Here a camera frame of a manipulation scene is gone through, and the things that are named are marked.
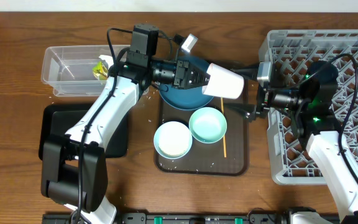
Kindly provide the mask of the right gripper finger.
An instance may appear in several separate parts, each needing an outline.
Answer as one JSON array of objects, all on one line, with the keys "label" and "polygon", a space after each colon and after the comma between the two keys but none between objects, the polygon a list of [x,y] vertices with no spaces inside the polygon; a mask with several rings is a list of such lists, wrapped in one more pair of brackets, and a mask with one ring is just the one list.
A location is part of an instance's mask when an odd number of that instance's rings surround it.
[{"label": "right gripper finger", "polygon": [[256,63],[253,65],[246,66],[244,68],[232,69],[231,71],[238,75],[241,75],[248,80],[257,80],[259,64]]},{"label": "right gripper finger", "polygon": [[225,108],[235,111],[246,120],[256,119],[256,105],[250,104],[225,104]]}]

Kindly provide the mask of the dark blue plate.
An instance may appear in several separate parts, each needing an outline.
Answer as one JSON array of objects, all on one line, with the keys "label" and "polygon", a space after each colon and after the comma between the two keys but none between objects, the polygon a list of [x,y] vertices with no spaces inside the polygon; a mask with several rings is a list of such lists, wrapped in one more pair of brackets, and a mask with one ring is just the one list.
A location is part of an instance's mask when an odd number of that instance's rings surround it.
[{"label": "dark blue plate", "polygon": [[[209,67],[207,61],[194,56],[183,56],[178,60],[189,60],[197,67]],[[154,81],[159,82],[162,86],[160,88],[160,95],[163,100],[179,110],[197,110],[207,105],[213,97],[202,94],[202,86],[187,90],[173,87],[177,61],[162,61],[152,64],[152,77]]]}]

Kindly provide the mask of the pink white cup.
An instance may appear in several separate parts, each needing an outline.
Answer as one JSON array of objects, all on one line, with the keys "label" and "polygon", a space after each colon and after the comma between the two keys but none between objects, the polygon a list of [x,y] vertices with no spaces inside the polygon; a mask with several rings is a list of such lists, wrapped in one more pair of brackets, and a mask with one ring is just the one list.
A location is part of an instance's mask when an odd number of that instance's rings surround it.
[{"label": "pink white cup", "polygon": [[244,89],[244,78],[226,68],[211,63],[206,72],[209,82],[202,87],[202,94],[227,99],[237,99]]}]

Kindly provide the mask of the wooden chopstick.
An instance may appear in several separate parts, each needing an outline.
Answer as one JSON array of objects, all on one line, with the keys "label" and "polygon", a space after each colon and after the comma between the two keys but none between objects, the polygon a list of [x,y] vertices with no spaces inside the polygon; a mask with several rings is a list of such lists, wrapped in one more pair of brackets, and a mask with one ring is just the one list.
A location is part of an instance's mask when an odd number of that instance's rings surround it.
[{"label": "wooden chopstick", "polygon": [[[223,98],[220,98],[220,102],[221,102],[221,113],[224,116],[224,102],[223,102]],[[223,136],[223,154],[224,154],[224,158],[227,158],[227,151],[226,151],[226,131],[225,134]]]}]

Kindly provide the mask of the light blue rice bowl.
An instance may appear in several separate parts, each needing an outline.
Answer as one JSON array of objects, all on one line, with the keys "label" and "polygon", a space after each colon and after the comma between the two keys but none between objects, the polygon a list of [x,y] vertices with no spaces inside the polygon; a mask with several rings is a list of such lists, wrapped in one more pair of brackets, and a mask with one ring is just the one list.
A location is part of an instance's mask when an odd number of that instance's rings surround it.
[{"label": "light blue rice bowl", "polygon": [[188,154],[193,143],[189,128],[178,121],[163,123],[154,134],[154,147],[166,159],[179,159]]}]

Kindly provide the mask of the white tissue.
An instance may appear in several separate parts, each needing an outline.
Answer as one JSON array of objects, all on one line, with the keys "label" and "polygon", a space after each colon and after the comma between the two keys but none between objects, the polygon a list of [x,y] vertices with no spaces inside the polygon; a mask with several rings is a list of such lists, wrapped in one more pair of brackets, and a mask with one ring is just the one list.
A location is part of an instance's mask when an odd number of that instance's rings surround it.
[{"label": "white tissue", "polygon": [[114,60],[109,55],[100,55],[99,59],[102,61],[102,64],[107,68],[111,68],[114,65]]}]

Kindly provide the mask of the yellow green snack wrapper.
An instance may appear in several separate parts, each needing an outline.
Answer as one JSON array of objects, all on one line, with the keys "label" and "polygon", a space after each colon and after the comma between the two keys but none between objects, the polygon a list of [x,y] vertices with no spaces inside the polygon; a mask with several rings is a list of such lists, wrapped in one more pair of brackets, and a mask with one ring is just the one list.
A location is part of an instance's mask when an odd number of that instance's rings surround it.
[{"label": "yellow green snack wrapper", "polygon": [[108,69],[99,61],[93,68],[92,68],[93,76],[97,80],[107,80],[108,79]]}]

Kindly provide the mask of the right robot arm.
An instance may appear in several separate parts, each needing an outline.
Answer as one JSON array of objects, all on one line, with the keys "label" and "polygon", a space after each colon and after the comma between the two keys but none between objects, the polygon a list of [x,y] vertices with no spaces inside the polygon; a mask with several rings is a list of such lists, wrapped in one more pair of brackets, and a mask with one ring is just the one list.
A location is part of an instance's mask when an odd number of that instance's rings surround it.
[{"label": "right robot arm", "polygon": [[293,137],[299,140],[326,181],[339,221],[358,223],[358,164],[344,135],[346,124],[331,109],[338,88],[338,69],[331,62],[313,62],[304,79],[289,87],[285,87],[269,62],[235,73],[258,82],[257,102],[225,103],[225,108],[248,121],[266,117],[270,109],[289,117]]}]

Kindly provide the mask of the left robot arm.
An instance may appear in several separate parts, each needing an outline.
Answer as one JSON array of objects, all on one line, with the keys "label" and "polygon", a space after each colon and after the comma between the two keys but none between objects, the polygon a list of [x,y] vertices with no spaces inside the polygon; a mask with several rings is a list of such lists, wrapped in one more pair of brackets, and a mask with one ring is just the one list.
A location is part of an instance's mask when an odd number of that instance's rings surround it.
[{"label": "left robot arm", "polygon": [[108,79],[87,113],[63,135],[51,134],[40,145],[41,193],[71,206],[69,223],[113,223],[116,208],[105,196],[108,186],[105,150],[127,112],[152,82],[186,90],[206,85],[209,63],[192,55],[155,58],[165,33],[136,24],[129,47],[112,55]]}]

